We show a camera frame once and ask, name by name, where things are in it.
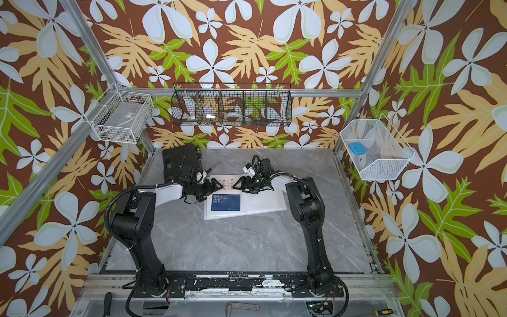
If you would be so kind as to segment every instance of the white plug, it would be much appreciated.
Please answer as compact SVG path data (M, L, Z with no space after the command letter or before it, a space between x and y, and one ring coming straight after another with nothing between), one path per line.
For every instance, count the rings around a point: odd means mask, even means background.
M250 166L250 168L246 168L246 166L243 166L243 172L245 172L246 174L248 174L250 177L254 177L255 176L255 171L254 171L254 168L252 166Z

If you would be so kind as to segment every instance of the blue box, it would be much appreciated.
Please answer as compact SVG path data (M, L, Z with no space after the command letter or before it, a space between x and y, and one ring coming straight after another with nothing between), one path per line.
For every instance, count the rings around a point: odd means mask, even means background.
M365 148L365 146L359 142L354 142L354 143L349 144L349 148L352 151L352 153L354 153L355 155L363 155L364 153L367 152L367 149Z

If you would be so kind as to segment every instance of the roll of tape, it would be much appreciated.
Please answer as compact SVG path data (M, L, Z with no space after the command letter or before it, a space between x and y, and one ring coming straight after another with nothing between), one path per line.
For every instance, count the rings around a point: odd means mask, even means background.
M232 111L232 112L228 112L226 113L225 115L225 119L229 119L230 117L238 117L238 119L236 119L235 121L243 121L243 115L239 112L236 112L236 111Z

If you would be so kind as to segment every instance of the cable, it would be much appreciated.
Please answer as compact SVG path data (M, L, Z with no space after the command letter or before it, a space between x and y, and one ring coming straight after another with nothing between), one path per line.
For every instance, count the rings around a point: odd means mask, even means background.
M120 197L122 197L123 195L125 195L127 193L130 193L130 192L133 192L133 191L136 191L136 190L139 190L139 189L156 189L159 186L164 185L164 184L151 185L151 186L134 186L134 187L127 188L127 189L123 190L122 192L120 192L118 195L116 195L111 200L111 202L107 205L107 207L104 210L104 227L106 228L106 230L109 232L109 234L111 236L113 236L116 240L118 240L119 242L121 242L129 250L130 255L131 255L132 259L134 260L134 264L135 264L135 267L136 267L137 275L136 275L135 281L134 281L135 284L134 284L134 287L132 288L132 291L130 291L130 294L128 295L127 301L125 302L125 310L127 311L127 314L129 314L132 317L142 317L142 316L139 316L139 315L135 314L132 310L130 310L130 300L132 299L132 296L134 295L135 290L137 289L137 286L138 286L137 281L140 278L141 264L139 262L139 259L137 258L136 253L134 252L134 250L132 248L132 245L128 241L126 241L125 239L123 239L112 228L111 222L109 220L109 215L110 215L110 212L111 212L111 208L113 208L113 205L115 204L115 202Z
M139 272L137 273L135 277L135 281L137 282L139 280ZM132 288L132 291L130 291L130 294L128 294L127 301L125 302L125 310L127 311L127 314L129 314L132 317L143 317L139 316L136 313L134 313L132 310L130 310L130 300L132 299L132 296L134 295L135 290L137 289L138 283L134 284L134 287Z
M332 313L331 317L340 317L341 315L343 315L345 313L345 310L347 309L347 306L348 306L348 301L349 301L348 288L345 285L345 283L343 283L341 278L337 277L332 272L330 272L330 274L343 287L343 291L345 292L345 303L343 304L342 309L337 314L335 314L336 305L333 303L333 313Z

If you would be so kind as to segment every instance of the blue object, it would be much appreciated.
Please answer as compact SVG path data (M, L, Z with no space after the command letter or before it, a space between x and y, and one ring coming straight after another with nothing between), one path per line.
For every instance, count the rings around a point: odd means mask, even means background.
M238 212L241 210L241 195L211 195L212 212Z
M351 144L349 144L349 147L350 147L350 150L352 151L352 153L354 153L355 155L363 155L364 153L367 152L367 149L365 148L365 146L359 142L351 143Z

